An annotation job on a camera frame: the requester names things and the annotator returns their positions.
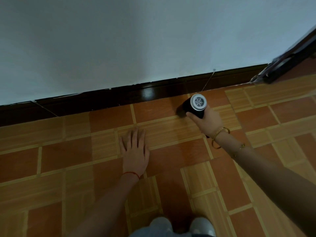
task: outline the forearm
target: forearm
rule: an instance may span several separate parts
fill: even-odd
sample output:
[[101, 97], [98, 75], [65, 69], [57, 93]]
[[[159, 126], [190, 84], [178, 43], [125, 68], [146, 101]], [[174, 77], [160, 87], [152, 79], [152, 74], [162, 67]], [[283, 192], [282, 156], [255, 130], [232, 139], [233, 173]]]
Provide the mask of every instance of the forearm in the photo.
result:
[[94, 205], [85, 220], [69, 236], [106, 236], [124, 206], [129, 191], [137, 181], [136, 175], [122, 175], [118, 183]]
[[251, 147], [240, 149], [242, 143], [224, 131], [216, 142], [294, 223], [307, 235], [312, 234], [316, 223], [316, 185], [263, 158]]

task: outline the red bracelet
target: red bracelet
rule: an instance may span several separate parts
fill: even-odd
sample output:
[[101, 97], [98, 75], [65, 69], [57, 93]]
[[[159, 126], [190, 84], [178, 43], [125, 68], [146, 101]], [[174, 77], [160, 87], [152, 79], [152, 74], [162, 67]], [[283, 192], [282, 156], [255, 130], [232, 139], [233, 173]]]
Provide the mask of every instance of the red bracelet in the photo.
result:
[[127, 172], [124, 172], [124, 173], [123, 173], [123, 175], [124, 175], [124, 174], [128, 174], [128, 173], [131, 173], [131, 174], [137, 175], [138, 179], [140, 180], [139, 175], [138, 175], [137, 173], [135, 173], [135, 172], [132, 172], [132, 171], [127, 171]]

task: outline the gold bangle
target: gold bangle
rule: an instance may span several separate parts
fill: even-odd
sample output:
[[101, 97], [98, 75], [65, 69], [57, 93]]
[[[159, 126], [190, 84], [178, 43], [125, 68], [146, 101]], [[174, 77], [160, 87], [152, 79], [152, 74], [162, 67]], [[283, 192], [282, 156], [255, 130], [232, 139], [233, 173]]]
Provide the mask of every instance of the gold bangle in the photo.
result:
[[221, 147], [214, 147], [213, 144], [214, 144], [214, 141], [215, 141], [216, 136], [217, 136], [223, 129], [226, 129], [226, 130], [228, 131], [228, 134], [230, 134], [230, 129], [228, 129], [228, 128], [226, 128], [226, 127], [220, 128], [220, 129], [215, 133], [215, 135], [214, 135], [214, 137], [213, 137], [213, 139], [212, 139], [212, 147], [215, 148], [215, 149], [221, 148]]
[[245, 143], [242, 143], [241, 146], [240, 146], [240, 148], [239, 148], [239, 150], [233, 152], [234, 157], [236, 157], [236, 155], [238, 154], [238, 152], [239, 152], [242, 148], [245, 148], [245, 147], [246, 147], [246, 144], [245, 144]]

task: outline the white wall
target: white wall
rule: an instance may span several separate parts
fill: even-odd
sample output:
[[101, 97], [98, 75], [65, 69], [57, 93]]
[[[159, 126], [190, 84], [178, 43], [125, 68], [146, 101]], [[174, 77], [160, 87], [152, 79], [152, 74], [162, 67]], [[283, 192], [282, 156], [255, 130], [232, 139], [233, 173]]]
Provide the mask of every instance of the white wall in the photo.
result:
[[0, 0], [0, 105], [269, 63], [316, 0]]

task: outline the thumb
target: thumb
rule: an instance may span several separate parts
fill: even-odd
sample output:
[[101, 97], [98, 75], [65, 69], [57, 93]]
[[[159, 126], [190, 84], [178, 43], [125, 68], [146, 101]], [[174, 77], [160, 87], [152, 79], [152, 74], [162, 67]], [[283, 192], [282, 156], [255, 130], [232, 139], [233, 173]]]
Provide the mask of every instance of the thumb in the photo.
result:
[[197, 125], [199, 125], [202, 121], [202, 119], [200, 119], [199, 117], [197, 117], [196, 115], [194, 115], [191, 112], [187, 112], [186, 113], [187, 117], [189, 117], [191, 120], [193, 120], [193, 122]]

